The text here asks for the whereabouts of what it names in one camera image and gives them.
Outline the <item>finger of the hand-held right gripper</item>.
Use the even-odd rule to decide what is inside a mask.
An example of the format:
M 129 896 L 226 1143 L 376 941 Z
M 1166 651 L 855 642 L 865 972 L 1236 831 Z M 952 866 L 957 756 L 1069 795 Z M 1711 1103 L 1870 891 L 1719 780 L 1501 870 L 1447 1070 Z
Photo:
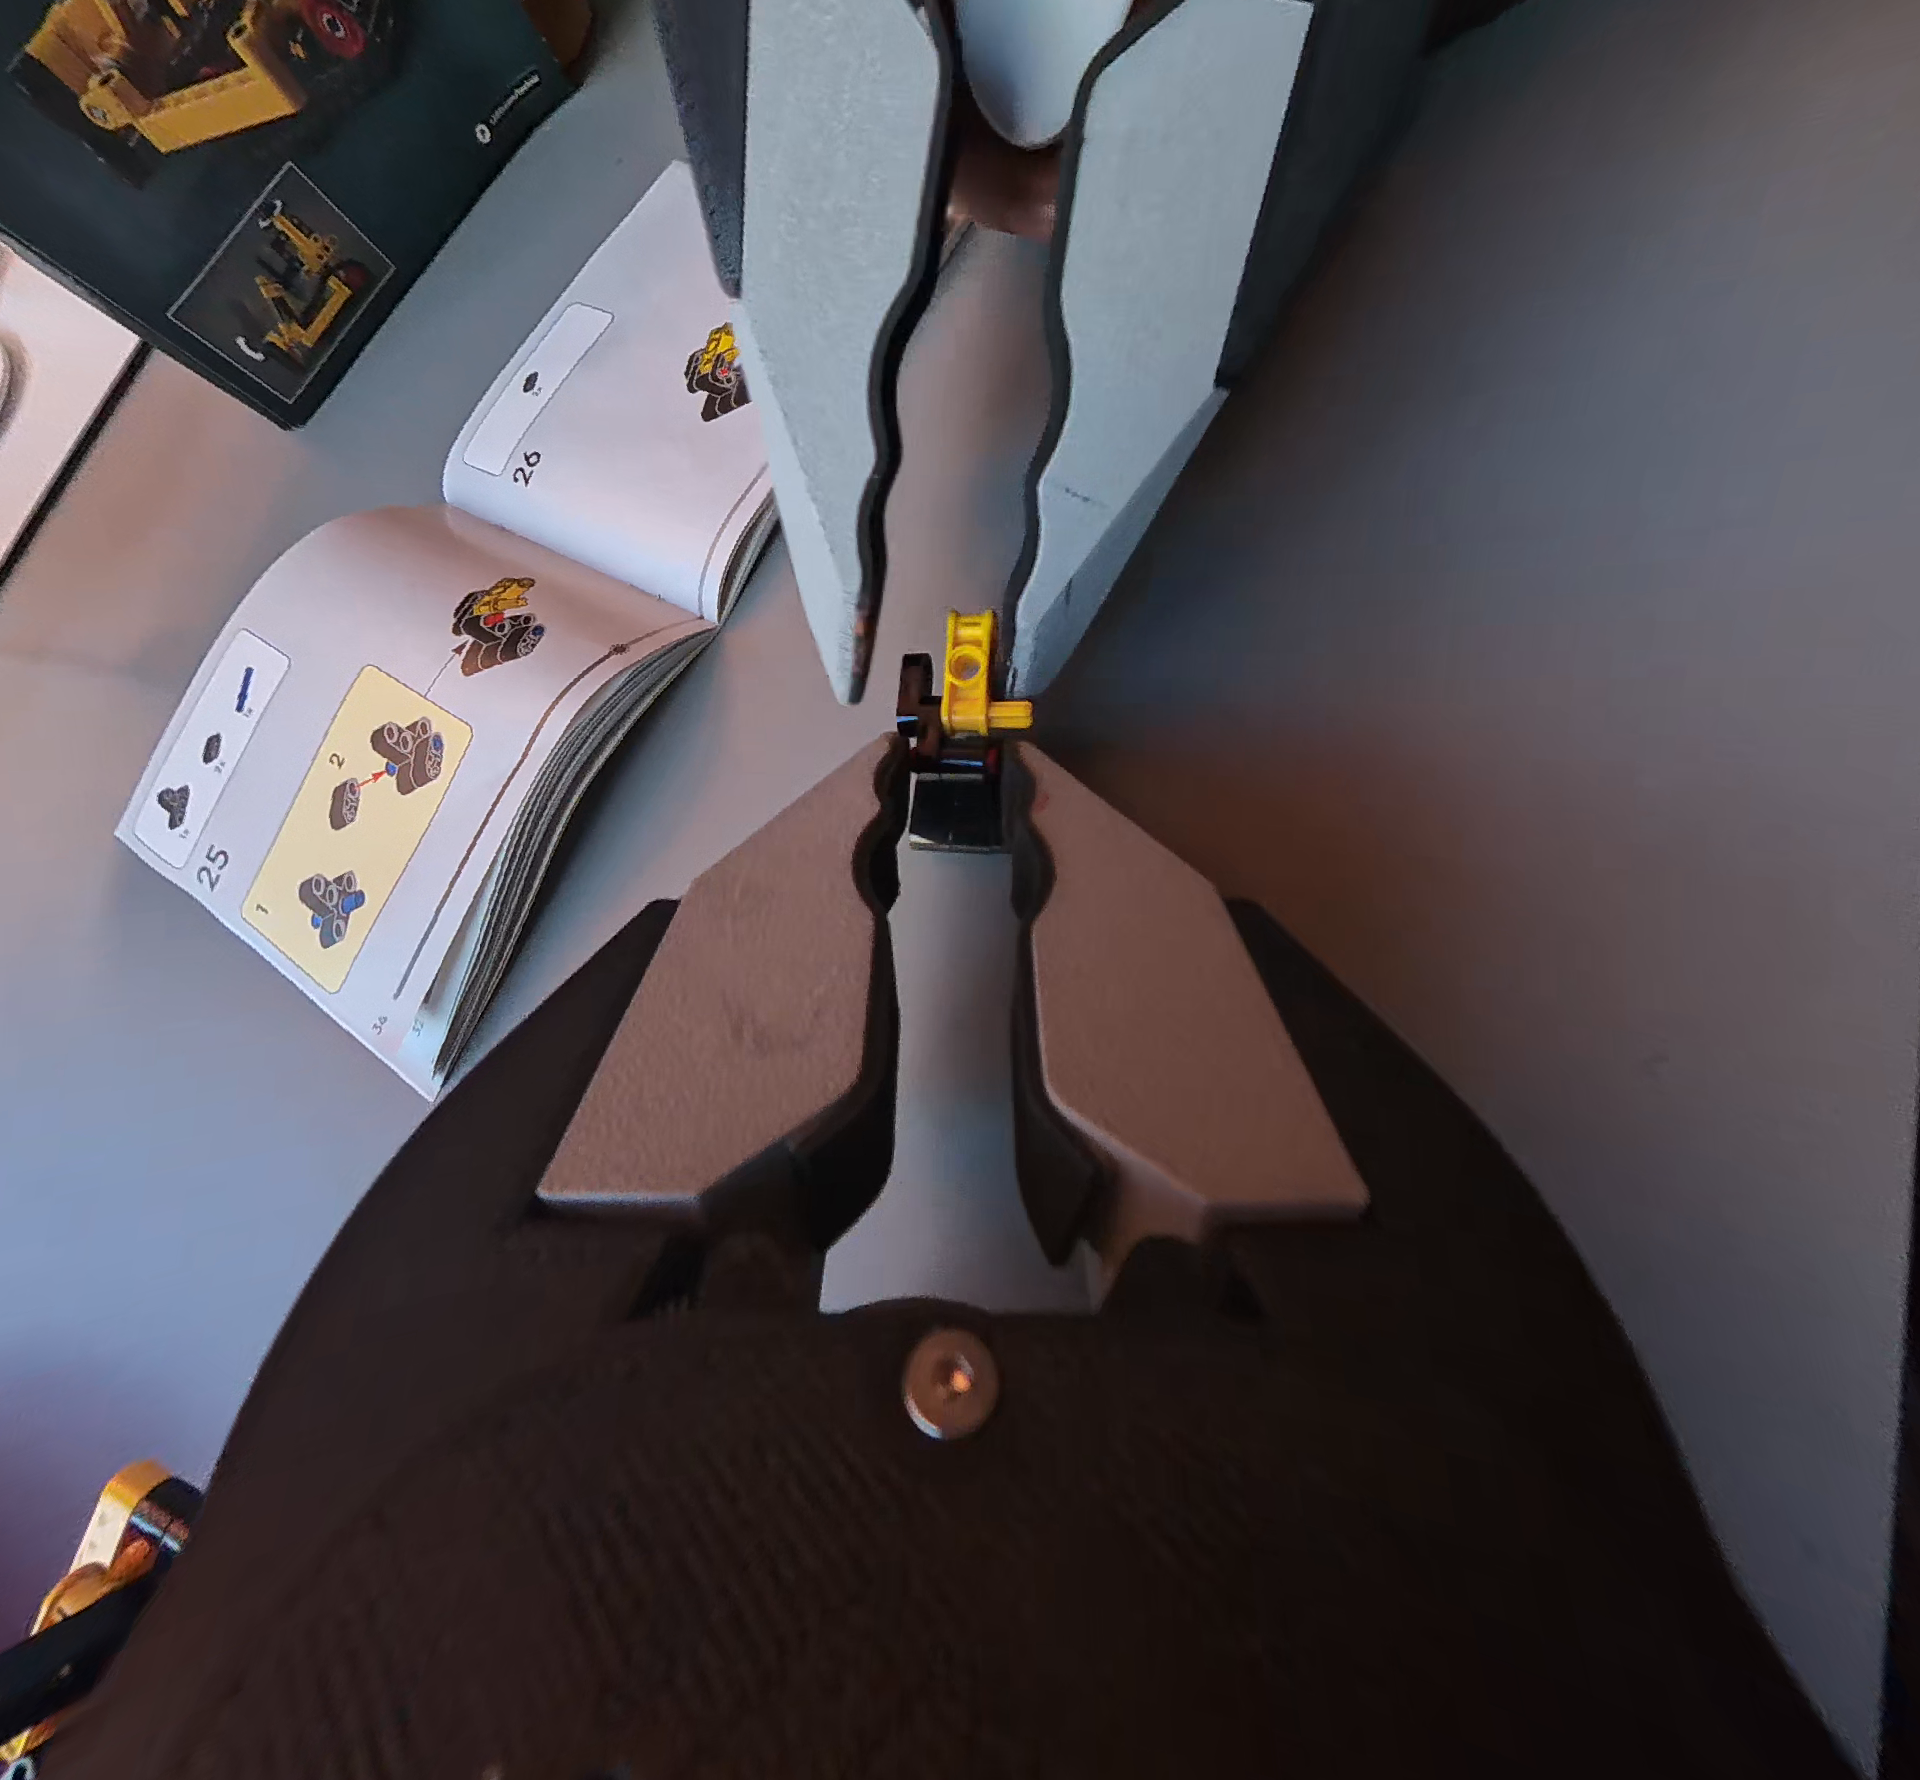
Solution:
M 1225 329 L 1305 31 L 1312 0 L 1166 0 L 1083 83 L 1008 692 L 1058 679 L 1225 399 Z
M 947 104 L 931 0 L 751 0 L 744 369 L 840 702 L 871 676 L 898 334 L 931 284 Z

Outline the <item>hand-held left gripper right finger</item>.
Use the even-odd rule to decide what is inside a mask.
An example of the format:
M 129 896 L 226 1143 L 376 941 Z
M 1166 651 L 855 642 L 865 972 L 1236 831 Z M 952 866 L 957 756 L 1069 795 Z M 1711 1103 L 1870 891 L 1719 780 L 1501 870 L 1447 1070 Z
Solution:
M 1101 1304 L 1144 1243 L 1359 1225 L 1369 1186 L 1211 880 L 1008 756 L 1014 1186 Z

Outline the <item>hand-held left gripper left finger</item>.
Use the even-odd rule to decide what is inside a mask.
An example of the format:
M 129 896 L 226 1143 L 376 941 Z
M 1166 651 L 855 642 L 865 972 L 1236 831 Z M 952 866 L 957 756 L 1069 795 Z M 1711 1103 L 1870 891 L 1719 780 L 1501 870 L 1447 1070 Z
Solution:
M 554 1210 L 855 1217 L 893 1159 L 903 741 L 880 738 L 679 898 L 562 1143 Z

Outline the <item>small black yellow lego assembly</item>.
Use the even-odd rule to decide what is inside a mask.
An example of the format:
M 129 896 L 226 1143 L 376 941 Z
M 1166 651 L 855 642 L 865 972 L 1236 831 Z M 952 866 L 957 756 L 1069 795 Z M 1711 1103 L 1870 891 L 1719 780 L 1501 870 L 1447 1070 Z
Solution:
M 992 668 L 992 611 L 947 616 L 941 654 L 898 664 L 903 842 L 916 854 L 1003 854 L 1003 746 L 1035 727 L 1035 707 L 995 700 Z

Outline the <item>dark lego set box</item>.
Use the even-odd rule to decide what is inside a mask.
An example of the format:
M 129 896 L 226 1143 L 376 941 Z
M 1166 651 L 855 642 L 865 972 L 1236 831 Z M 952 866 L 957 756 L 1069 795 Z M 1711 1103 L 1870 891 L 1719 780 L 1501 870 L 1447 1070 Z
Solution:
M 588 0 L 0 0 L 0 219 L 300 426 L 573 92 Z

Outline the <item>lego instruction booklet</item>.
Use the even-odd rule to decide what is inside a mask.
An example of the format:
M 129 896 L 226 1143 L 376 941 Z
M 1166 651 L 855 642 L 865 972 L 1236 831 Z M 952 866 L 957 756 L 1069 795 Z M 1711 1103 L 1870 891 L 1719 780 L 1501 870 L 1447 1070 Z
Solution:
M 731 316 L 679 160 L 489 379 L 441 502 L 264 570 L 115 824 L 422 1095 L 775 530 Z

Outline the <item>yellow black lego model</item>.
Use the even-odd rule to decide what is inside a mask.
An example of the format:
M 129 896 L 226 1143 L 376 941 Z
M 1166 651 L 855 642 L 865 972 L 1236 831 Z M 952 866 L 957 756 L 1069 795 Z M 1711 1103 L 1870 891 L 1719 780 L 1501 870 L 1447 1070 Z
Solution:
M 164 1460 L 122 1467 L 75 1544 L 68 1570 L 47 1587 L 27 1633 L 0 1656 L 0 1776 L 34 1780 L 36 1751 L 59 1721 L 102 1680 L 125 1647 L 170 1563 L 182 1555 L 199 1489 Z

